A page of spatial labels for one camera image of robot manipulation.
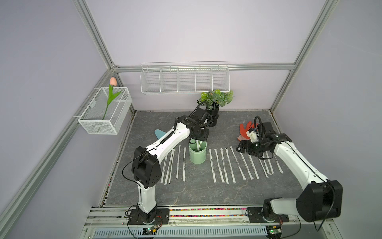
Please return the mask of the green cylindrical storage cup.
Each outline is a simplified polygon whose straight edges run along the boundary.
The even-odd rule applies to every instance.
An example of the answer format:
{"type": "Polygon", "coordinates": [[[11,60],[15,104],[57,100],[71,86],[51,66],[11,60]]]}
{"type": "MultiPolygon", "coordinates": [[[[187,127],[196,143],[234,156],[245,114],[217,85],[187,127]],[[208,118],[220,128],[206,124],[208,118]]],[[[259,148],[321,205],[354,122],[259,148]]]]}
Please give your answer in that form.
{"type": "Polygon", "coordinates": [[[197,151],[197,140],[190,139],[189,142],[189,154],[190,160],[194,164],[202,164],[206,160],[207,154],[207,142],[201,141],[200,151],[197,151]]]}

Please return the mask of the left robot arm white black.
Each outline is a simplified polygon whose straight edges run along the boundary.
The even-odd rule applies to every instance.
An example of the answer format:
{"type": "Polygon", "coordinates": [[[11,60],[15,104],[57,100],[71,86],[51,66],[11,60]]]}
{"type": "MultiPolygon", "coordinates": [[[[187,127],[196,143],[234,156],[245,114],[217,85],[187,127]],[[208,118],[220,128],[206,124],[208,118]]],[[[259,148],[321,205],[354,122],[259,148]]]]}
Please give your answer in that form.
{"type": "Polygon", "coordinates": [[[152,223],[157,216],[155,187],[162,177],[161,162],[165,156],[186,138],[206,141],[209,136],[207,127],[211,123],[211,117],[179,117],[163,137],[135,150],[131,171],[138,184],[137,212],[143,223],[152,223]]]}

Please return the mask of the eleventh white straw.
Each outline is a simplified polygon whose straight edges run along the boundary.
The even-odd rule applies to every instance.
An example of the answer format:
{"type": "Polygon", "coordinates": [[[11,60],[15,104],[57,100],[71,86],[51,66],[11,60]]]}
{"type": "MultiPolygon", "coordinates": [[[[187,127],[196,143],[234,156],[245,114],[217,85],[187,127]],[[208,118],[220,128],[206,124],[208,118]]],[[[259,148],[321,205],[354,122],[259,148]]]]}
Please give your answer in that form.
{"type": "Polygon", "coordinates": [[[186,147],[184,147],[183,149],[183,177],[182,177],[182,181],[183,182],[186,182],[186,147]]]}

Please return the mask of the fifteenth white straw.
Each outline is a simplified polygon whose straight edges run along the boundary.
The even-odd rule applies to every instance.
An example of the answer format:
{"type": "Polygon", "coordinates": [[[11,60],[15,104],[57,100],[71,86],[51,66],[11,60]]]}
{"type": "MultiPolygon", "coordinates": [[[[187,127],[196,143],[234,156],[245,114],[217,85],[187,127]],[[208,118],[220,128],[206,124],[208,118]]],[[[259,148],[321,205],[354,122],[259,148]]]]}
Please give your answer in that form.
{"type": "Polygon", "coordinates": [[[166,178],[166,165],[167,165],[167,156],[163,160],[162,163],[162,177],[161,177],[161,183],[164,183],[165,178],[166,178]]]}

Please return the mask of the twelfth white straw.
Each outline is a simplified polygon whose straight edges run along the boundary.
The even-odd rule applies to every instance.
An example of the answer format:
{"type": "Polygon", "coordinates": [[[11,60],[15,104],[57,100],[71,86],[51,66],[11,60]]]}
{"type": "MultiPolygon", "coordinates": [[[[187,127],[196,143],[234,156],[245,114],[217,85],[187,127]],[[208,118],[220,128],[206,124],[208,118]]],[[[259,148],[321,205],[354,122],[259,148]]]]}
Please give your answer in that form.
{"type": "Polygon", "coordinates": [[[178,158],[177,158],[177,172],[176,172],[176,179],[179,179],[180,153],[181,153],[181,146],[179,145],[179,147],[178,147],[178,158]]]}

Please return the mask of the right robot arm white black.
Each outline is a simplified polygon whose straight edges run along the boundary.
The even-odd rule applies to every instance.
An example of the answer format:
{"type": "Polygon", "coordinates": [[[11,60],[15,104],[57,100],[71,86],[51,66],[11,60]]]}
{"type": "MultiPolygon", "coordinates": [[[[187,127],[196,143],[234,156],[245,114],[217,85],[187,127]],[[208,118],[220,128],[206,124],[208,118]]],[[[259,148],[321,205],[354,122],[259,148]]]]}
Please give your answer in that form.
{"type": "Polygon", "coordinates": [[[313,167],[285,133],[266,133],[257,140],[242,140],[236,151],[258,158],[264,152],[273,153],[286,164],[301,185],[302,193],[296,199],[265,200],[264,218],[291,215],[299,216],[306,222],[315,222],[341,216],[342,185],[337,180],[329,180],[313,167]]]}

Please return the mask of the thirteenth white straw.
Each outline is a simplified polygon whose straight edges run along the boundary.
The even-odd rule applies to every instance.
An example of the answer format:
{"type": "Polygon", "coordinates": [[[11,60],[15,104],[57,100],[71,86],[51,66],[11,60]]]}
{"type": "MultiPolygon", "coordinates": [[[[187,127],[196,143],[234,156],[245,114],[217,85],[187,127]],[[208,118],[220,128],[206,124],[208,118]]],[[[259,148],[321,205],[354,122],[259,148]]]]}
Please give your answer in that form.
{"type": "Polygon", "coordinates": [[[171,176],[171,168],[172,168],[172,162],[173,162],[173,158],[174,158],[174,153],[175,153],[175,149],[172,149],[171,150],[171,155],[170,155],[170,160],[169,160],[169,164],[168,164],[168,169],[167,169],[167,173],[166,173],[166,178],[165,178],[165,185],[169,184],[170,182],[170,176],[171,176]]]}

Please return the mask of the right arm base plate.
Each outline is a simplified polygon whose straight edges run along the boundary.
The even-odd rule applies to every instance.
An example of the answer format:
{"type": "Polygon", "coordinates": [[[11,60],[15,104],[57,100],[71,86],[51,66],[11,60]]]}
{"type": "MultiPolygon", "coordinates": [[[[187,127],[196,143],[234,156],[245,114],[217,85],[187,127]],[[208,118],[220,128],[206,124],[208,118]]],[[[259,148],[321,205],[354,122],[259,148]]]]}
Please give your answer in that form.
{"type": "Polygon", "coordinates": [[[281,225],[289,222],[287,215],[269,214],[267,216],[262,207],[248,207],[245,215],[250,223],[277,223],[281,225]]]}

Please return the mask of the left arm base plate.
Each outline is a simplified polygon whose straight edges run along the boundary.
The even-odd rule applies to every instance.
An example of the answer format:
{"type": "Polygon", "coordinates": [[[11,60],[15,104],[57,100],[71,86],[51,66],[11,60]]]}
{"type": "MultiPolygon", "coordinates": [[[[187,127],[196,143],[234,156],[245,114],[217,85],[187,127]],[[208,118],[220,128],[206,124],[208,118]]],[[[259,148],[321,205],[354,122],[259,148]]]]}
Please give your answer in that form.
{"type": "Polygon", "coordinates": [[[129,225],[167,225],[170,219],[169,208],[154,208],[151,212],[145,213],[140,208],[129,210],[129,225]]]}

